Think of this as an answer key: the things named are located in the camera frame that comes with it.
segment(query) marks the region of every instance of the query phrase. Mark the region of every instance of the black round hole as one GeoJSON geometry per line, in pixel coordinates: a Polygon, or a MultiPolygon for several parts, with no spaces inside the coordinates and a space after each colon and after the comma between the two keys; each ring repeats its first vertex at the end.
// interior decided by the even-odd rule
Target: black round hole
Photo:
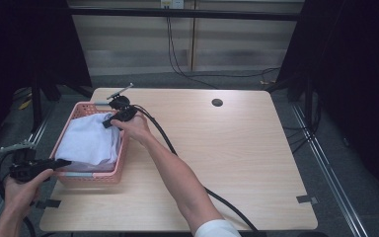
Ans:
{"type": "Polygon", "coordinates": [[[214,99],[211,101],[211,104],[213,104],[215,107],[221,107],[223,106],[223,101],[220,99],[214,99]]]}

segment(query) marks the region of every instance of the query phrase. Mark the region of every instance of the black horizontal bar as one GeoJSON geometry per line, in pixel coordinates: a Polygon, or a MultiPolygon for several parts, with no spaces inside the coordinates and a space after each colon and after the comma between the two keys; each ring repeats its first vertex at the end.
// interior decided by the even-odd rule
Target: black horizontal bar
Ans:
{"type": "Polygon", "coordinates": [[[23,13],[51,13],[86,16],[137,16],[137,17],[171,17],[171,18],[211,18],[211,19],[242,19],[268,21],[300,21],[304,17],[293,13],[264,13],[264,12],[237,12],[211,11],[187,9],[156,9],[156,8],[38,8],[16,7],[23,13]]]}

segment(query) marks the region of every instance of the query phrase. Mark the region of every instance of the white shirt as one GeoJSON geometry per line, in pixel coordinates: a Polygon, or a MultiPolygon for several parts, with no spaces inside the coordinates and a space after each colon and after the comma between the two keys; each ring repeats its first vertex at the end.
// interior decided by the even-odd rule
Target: white shirt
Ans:
{"type": "Polygon", "coordinates": [[[195,232],[195,237],[240,237],[236,228],[227,220],[216,219],[203,223],[195,232]]]}

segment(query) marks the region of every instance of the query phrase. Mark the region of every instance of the folded white fabric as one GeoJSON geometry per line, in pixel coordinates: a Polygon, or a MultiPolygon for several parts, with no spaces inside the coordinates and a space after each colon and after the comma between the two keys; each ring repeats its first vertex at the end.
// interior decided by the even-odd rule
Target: folded white fabric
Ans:
{"type": "Polygon", "coordinates": [[[119,130],[104,128],[102,122],[113,114],[94,114],[70,121],[55,159],[72,161],[71,171],[105,172],[114,169],[119,148],[119,130]]]}

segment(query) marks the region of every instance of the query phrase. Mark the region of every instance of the table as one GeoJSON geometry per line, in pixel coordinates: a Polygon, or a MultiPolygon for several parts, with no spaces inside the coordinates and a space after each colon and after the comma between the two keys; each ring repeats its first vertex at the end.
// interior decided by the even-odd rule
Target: table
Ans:
{"type": "MultiPolygon", "coordinates": [[[[107,101],[119,88],[97,89],[107,101]]],[[[306,196],[269,93],[235,90],[129,89],[131,104],[145,108],[168,134],[180,157],[209,189],[238,207],[260,230],[314,229],[306,196]],[[214,99],[223,102],[212,105],[214,99]]],[[[153,124],[152,132],[166,144],[153,124]]],[[[119,184],[72,188],[57,182],[40,221],[44,231],[189,231],[148,152],[130,140],[119,184]]],[[[237,229],[249,227],[213,200],[237,229]]]]}

